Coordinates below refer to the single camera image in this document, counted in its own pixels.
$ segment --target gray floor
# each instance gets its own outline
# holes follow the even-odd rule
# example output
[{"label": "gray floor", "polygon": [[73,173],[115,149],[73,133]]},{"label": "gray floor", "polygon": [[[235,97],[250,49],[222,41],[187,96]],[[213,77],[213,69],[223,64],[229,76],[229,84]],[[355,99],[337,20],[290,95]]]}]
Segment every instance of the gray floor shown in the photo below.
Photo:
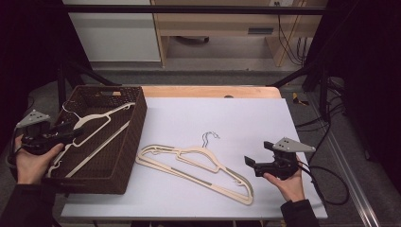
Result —
[{"label": "gray floor", "polygon": [[[268,47],[263,38],[213,38],[208,44],[199,41],[172,39],[167,65],[160,67],[157,63],[94,63],[97,72],[107,79],[123,84],[194,84],[194,85],[266,85],[289,75],[299,68],[287,61],[285,67],[276,68],[271,59]],[[85,78],[87,83],[96,83]],[[305,94],[299,89],[302,78],[292,81],[281,89],[281,95],[288,101],[295,125],[315,119],[317,92]],[[32,108],[57,116],[58,103],[56,84],[49,83],[31,93],[35,103]],[[302,105],[292,101],[293,92],[302,101],[309,101],[310,105]],[[332,106],[340,103],[333,100]],[[301,128],[299,137],[301,142],[317,146],[323,138],[323,129],[319,129],[321,122]],[[345,157],[345,164],[355,175],[357,185],[360,185],[361,195],[366,199],[371,216],[378,223],[366,223],[360,211],[360,193],[352,191],[353,197],[344,205],[327,205],[328,219],[321,220],[321,226],[401,226],[401,197],[378,163],[365,159],[363,147],[349,122],[342,112],[332,117],[330,136],[326,138],[318,149],[313,166],[324,166],[337,172],[341,176],[343,171],[337,163],[338,149]],[[341,201],[345,196],[342,185],[331,175],[320,170],[314,171],[324,195],[330,201]],[[3,210],[9,193],[14,185],[4,162],[0,163],[1,197],[0,209]],[[63,226],[78,226],[79,223],[92,225],[88,220],[74,220],[61,218],[61,210],[65,198],[57,197],[54,215],[63,223]],[[104,226],[129,226],[127,222],[99,222]],[[270,222],[267,226],[280,226],[279,222]]]}]

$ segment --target person's right hand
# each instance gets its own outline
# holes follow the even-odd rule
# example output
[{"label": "person's right hand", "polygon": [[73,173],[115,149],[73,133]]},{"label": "person's right hand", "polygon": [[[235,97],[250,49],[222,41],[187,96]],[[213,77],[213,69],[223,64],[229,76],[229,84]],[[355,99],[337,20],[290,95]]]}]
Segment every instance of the person's right hand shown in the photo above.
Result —
[{"label": "person's right hand", "polygon": [[[15,138],[17,148],[21,146],[22,136]],[[60,153],[63,144],[57,144],[43,155],[34,155],[24,149],[17,153],[18,184],[40,184],[49,163]]]},{"label": "person's right hand", "polygon": [[266,178],[270,183],[277,186],[286,201],[296,202],[305,199],[302,182],[302,170],[300,168],[298,168],[298,171],[296,171],[294,175],[284,181],[277,179],[269,173],[263,174],[263,177]]}]

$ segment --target basket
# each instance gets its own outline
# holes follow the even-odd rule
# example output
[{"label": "basket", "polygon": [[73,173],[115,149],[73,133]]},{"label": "basket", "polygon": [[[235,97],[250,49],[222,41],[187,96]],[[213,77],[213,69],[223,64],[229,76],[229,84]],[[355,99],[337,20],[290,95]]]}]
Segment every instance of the basket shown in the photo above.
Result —
[{"label": "basket", "polygon": [[[63,106],[56,125],[71,122],[71,130],[87,115],[104,114],[129,102],[135,104],[108,117],[94,118],[82,125],[84,134],[74,141],[61,158],[58,168],[52,170],[47,183],[54,184],[63,193],[124,194],[130,179],[147,112],[147,103],[141,87],[77,86]],[[130,121],[127,128],[110,139]],[[88,157],[96,148],[106,144],[73,176],[65,176]]]}]

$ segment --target hanger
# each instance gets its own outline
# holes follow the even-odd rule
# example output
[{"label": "hanger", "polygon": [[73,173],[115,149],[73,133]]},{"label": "hanger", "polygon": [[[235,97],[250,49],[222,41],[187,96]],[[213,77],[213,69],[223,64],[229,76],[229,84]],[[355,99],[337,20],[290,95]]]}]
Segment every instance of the hanger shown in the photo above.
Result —
[{"label": "hanger", "polygon": [[76,147],[76,148],[82,146],[86,141],[88,141],[90,138],[92,138],[95,134],[97,134],[101,129],[103,129],[107,124],[109,124],[109,123],[112,121],[112,118],[110,117],[111,114],[114,114],[114,113],[116,113],[116,112],[118,112],[118,111],[121,111],[121,110],[128,110],[131,106],[134,106],[134,105],[135,105],[135,102],[127,102],[127,103],[125,103],[124,105],[121,105],[121,106],[119,106],[119,107],[117,107],[117,108],[115,108],[115,109],[113,109],[113,110],[110,110],[110,111],[108,111],[108,112],[106,112],[106,113],[103,113],[103,114],[98,114],[98,113],[89,114],[89,115],[86,115],[86,116],[84,116],[84,117],[80,117],[78,114],[76,114],[76,113],[74,113],[74,112],[67,111],[67,110],[64,108],[64,105],[62,105],[62,108],[63,108],[66,112],[72,113],[72,114],[74,114],[74,115],[78,118],[78,122],[77,122],[76,125],[74,126],[74,130],[77,129],[77,128],[82,127],[86,122],[88,122],[88,121],[90,121],[90,120],[99,119],[99,118],[102,118],[102,117],[107,117],[107,121],[106,121],[102,126],[100,126],[96,131],[94,131],[92,134],[90,134],[88,137],[86,137],[86,138],[85,138],[82,142],[80,142],[79,144],[76,144],[76,143],[75,143],[75,139],[74,139],[74,141],[73,141],[72,144],[67,144],[67,145],[65,145],[64,150],[63,150],[62,152],[59,153],[59,155],[54,159],[54,161],[53,161],[53,163],[52,163],[52,166],[47,170],[46,177],[50,178],[50,177],[51,177],[51,172],[52,172],[54,169],[60,167],[62,156],[66,153],[66,151],[67,151],[68,149],[70,149],[71,146],[74,146],[74,147]]},{"label": "hanger", "polygon": [[97,155],[106,145],[108,145],[120,132],[122,132],[125,128],[128,127],[130,121],[127,121],[120,129],[118,129],[115,133],[113,133],[107,140],[105,140],[99,147],[97,147],[91,154],[88,155],[82,162],[80,162],[71,172],[69,172],[65,178],[70,178],[74,174],[76,174],[83,166],[85,166],[95,155]]},{"label": "hanger", "polygon": [[[203,141],[205,141],[205,137],[207,137],[207,134],[206,134],[206,136],[205,136],[205,134],[203,135]],[[234,172],[230,168],[228,168],[228,167],[224,166],[222,163],[220,163],[218,161],[218,159],[216,158],[216,156],[214,155],[214,153],[205,147],[207,145],[207,142],[204,142],[203,145],[204,145],[204,147],[191,147],[191,148],[174,148],[174,147],[169,147],[169,146],[164,146],[164,145],[149,145],[149,146],[142,148],[140,150],[140,152],[137,153],[135,162],[140,165],[155,168],[160,171],[163,171],[163,172],[166,172],[166,173],[178,176],[178,177],[185,178],[194,183],[198,183],[198,184],[203,185],[207,188],[210,188],[214,191],[217,191],[218,193],[220,193],[224,196],[227,196],[231,199],[242,202],[244,204],[247,204],[247,205],[251,204],[253,202],[253,188],[252,188],[251,183],[245,177],[241,176],[240,174]],[[148,153],[151,153],[153,155],[157,155],[160,153],[175,154],[176,159],[180,162],[184,162],[184,163],[190,164],[192,166],[197,166],[197,167],[203,168],[203,169],[208,170],[213,173],[218,173],[220,170],[222,170],[222,171],[226,172],[228,175],[230,175],[232,178],[234,178],[236,183],[238,184],[238,186],[245,187],[248,192],[247,193],[248,195],[243,195],[241,193],[238,193],[238,192],[232,191],[230,189],[224,188],[222,186],[216,185],[214,183],[209,183],[207,181],[197,178],[196,176],[187,174],[177,168],[162,164],[158,161],[155,161],[154,159],[151,159],[151,158],[145,156]],[[198,154],[204,155],[215,165],[215,167],[206,166],[199,162],[196,162],[195,160],[191,160],[191,159],[184,157],[183,155],[187,154],[187,153],[198,153]]]}]

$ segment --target hanger hook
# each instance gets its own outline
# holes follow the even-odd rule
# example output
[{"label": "hanger hook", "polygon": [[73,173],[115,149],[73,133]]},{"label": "hanger hook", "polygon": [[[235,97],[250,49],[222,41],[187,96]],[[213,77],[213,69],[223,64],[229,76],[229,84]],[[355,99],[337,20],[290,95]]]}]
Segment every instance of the hanger hook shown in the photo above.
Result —
[{"label": "hanger hook", "polygon": [[203,148],[206,148],[207,144],[209,143],[209,141],[207,140],[207,135],[208,135],[208,134],[213,134],[213,136],[214,136],[215,138],[217,138],[217,139],[220,138],[220,137],[218,136],[218,134],[215,133],[214,131],[205,132],[205,133],[203,134],[203,136],[202,136],[202,139],[203,139],[203,145],[202,145],[202,147],[203,147]]},{"label": "hanger hook", "polygon": [[65,102],[62,103],[62,105],[61,105],[61,106],[62,106],[62,109],[63,109],[65,112],[70,113],[70,114],[74,114],[77,118],[80,118],[79,115],[78,115],[77,113],[71,112],[71,111],[67,111],[67,109],[65,109],[64,105],[65,105],[65,103],[67,103],[67,102],[75,102],[75,101],[69,101],[69,100],[65,101]]}]

